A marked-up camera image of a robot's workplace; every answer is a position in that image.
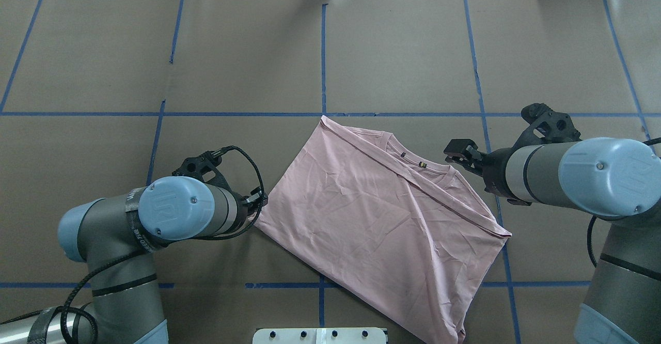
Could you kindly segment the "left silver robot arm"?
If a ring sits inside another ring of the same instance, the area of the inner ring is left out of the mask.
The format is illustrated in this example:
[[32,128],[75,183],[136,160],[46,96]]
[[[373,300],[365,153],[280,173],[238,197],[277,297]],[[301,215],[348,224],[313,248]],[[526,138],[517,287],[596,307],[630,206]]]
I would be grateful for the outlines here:
[[[236,151],[258,186],[236,193],[218,170]],[[2,322],[2,343],[168,343],[153,254],[186,240],[231,240],[252,228],[267,204],[255,161],[237,146],[187,158],[170,176],[72,208],[57,240],[87,275],[63,304]]]

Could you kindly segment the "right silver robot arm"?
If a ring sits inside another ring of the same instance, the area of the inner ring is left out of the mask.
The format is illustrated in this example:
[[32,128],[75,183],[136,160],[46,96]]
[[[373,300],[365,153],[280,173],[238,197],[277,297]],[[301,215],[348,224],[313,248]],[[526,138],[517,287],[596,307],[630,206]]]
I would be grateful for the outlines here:
[[521,111],[514,145],[481,152],[452,139],[446,161],[517,206],[572,208],[610,224],[574,330],[578,343],[659,343],[660,162],[649,142],[582,139],[571,116],[543,103]]

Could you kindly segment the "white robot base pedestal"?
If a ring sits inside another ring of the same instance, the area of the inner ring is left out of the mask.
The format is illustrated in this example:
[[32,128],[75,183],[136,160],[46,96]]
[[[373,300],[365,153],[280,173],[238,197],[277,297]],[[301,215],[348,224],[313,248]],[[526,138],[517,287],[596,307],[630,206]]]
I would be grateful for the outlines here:
[[298,327],[256,330],[253,343],[388,343],[379,327]]

